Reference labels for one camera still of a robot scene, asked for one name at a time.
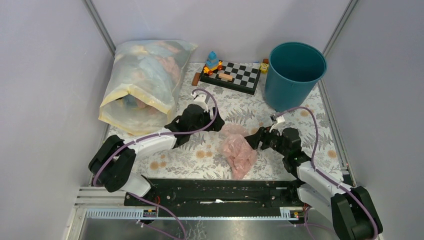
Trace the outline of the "pink trash bag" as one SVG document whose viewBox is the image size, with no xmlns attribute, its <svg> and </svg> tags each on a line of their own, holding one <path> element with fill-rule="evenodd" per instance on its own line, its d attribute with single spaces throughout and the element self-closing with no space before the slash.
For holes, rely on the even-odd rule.
<svg viewBox="0 0 424 240">
<path fill-rule="evenodd" d="M 241 125 L 225 123 L 219 132 L 223 137 L 220 153 L 227 159 L 232 177 L 242 180 L 257 162 L 257 151 L 245 139 L 248 131 Z"/>
</svg>

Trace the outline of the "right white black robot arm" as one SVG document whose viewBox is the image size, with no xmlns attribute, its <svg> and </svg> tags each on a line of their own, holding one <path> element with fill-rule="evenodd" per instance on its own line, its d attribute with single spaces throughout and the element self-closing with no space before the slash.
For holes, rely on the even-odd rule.
<svg viewBox="0 0 424 240">
<path fill-rule="evenodd" d="M 296 180 L 287 191 L 287 201 L 293 206 L 305 203 L 326 217 L 341 240 L 374 240 L 383 226 L 369 192 L 362 186 L 353 187 L 338 181 L 318 167 L 303 150 L 299 131 L 285 128 L 282 132 L 260 127 L 245 137 L 254 149 L 268 148 L 282 155 L 284 168 Z"/>
</svg>

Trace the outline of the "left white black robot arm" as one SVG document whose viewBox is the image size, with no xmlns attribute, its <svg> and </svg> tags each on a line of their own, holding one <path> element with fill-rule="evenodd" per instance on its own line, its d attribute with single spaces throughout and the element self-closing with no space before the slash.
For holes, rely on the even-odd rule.
<svg viewBox="0 0 424 240">
<path fill-rule="evenodd" d="M 158 132 L 135 140 L 111 135 L 88 164 L 93 174 L 92 184 L 105 187 L 109 193 L 131 193 L 142 205 L 148 206 L 154 202 L 155 192 L 146 177 L 132 172 L 136 157 L 178 148 L 187 143 L 192 134 L 201 131 L 219 132 L 224 124 L 217 107 L 205 110 L 200 105 L 190 104 L 181 115 Z"/>
</svg>

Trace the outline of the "teal plastic trash bin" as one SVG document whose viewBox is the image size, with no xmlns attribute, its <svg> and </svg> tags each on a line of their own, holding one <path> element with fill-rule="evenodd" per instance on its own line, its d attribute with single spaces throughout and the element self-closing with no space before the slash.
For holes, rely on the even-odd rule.
<svg viewBox="0 0 424 240">
<path fill-rule="evenodd" d="M 276 46 L 268 60 L 264 99 L 277 112 L 300 106 L 328 67 L 318 49 L 302 42 Z"/>
</svg>

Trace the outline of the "reddish brown wooden block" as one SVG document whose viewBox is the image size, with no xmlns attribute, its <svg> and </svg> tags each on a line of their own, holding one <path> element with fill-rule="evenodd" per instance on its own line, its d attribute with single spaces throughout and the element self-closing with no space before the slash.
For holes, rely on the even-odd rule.
<svg viewBox="0 0 424 240">
<path fill-rule="evenodd" d="M 192 86 L 197 86 L 197 85 L 199 84 L 200 77 L 201 77 L 201 73 L 200 73 L 200 72 L 196 72 L 196 73 L 194 74 L 194 77 L 193 77 L 193 80 L 192 80 L 192 82 L 191 82 L 191 85 L 192 85 Z"/>
</svg>

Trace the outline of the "floral patterned table mat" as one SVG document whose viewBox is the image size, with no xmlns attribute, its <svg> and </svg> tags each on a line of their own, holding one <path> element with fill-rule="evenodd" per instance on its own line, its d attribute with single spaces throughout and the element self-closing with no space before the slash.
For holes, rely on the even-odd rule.
<svg viewBox="0 0 424 240">
<path fill-rule="evenodd" d="M 275 112 L 263 97 L 266 76 L 262 75 L 253 95 L 240 93 L 200 82 L 216 99 L 221 118 L 226 123 L 243 126 L 249 134 L 260 127 L 272 124 L 270 116 Z M 317 86 L 302 103 L 301 109 L 286 113 L 282 128 L 299 130 L 302 149 L 314 154 L 314 162 L 334 178 L 343 178 L 335 147 L 329 118 L 325 112 L 320 90 Z M 231 179 L 232 170 L 220 153 L 223 136 L 217 132 L 193 134 L 183 146 L 149 156 L 138 156 L 133 172 L 148 178 L 172 179 Z M 292 180 L 282 163 L 282 157 L 271 149 L 260 150 L 257 161 L 245 176 L 247 180 Z"/>
</svg>

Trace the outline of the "light wooden block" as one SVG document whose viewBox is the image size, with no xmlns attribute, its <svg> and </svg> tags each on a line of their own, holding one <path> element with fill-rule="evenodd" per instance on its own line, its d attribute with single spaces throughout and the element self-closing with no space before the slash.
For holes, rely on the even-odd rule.
<svg viewBox="0 0 424 240">
<path fill-rule="evenodd" d="M 233 77 L 229 74 L 226 73 L 219 73 L 218 77 L 223 80 L 223 81 L 227 81 L 227 82 L 231 82 L 233 80 Z"/>
</svg>

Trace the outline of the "large translucent plastic bag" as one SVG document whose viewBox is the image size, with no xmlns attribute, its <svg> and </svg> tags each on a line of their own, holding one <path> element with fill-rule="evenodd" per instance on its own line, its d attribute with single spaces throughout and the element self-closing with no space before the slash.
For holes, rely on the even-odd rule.
<svg viewBox="0 0 424 240">
<path fill-rule="evenodd" d="M 197 47 L 177 39 L 118 45 L 98 119 L 132 135 L 153 133 L 170 123 Z"/>
</svg>

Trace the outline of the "colourful toy block train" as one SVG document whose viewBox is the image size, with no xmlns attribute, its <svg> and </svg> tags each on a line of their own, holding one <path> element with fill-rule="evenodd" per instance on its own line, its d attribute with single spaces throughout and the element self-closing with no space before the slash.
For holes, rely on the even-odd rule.
<svg viewBox="0 0 424 240">
<path fill-rule="evenodd" d="M 203 73 L 208 76 L 211 76 L 216 71 L 220 71 L 223 69 L 222 64 L 223 62 L 218 59 L 217 54 L 214 51 L 211 51 L 208 54 L 207 60 L 203 67 Z"/>
</svg>

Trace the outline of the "black white checkerboard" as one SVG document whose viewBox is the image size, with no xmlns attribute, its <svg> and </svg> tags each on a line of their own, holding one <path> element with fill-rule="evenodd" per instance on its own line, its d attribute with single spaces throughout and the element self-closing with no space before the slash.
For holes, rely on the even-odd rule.
<svg viewBox="0 0 424 240">
<path fill-rule="evenodd" d="M 253 95 L 260 76 L 261 71 L 257 68 L 220 60 L 215 68 L 205 65 L 199 81 Z"/>
</svg>

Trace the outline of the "yellow toy figure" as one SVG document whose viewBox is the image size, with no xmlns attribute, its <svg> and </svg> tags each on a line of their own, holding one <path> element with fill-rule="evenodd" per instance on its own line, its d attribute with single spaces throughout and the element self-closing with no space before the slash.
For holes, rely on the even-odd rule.
<svg viewBox="0 0 424 240">
<path fill-rule="evenodd" d="M 262 74 L 266 74 L 269 70 L 269 60 L 267 58 L 264 58 L 262 62 L 260 63 L 259 70 Z"/>
</svg>

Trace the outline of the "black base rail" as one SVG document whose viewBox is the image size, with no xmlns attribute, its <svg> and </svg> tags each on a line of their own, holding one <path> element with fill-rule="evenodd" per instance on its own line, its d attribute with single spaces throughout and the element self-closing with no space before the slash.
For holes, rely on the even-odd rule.
<svg viewBox="0 0 424 240">
<path fill-rule="evenodd" d="M 147 207 L 144 217 L 278 217 L 281 208 L 301 209 L 295 181 L 149 178 L 143 202 L 125 192 L 126 207 Z"/>
</svg>

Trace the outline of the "aluminium frame rail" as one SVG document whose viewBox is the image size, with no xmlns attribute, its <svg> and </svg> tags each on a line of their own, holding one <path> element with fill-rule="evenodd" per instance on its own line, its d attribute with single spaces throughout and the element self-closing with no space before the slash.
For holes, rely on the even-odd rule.
<svg viewBox="0 0 424 240">
<path fill-rule="evenodd" d="M 290 220 L 309 205 L 335 226 L 352 227 L 376 215 L 363 187 L 344 183 L 313 187 L 300 180 L 154 178 L 79 189 L 76 205 L 94 218 L 135 220 Z"/>
</svg>

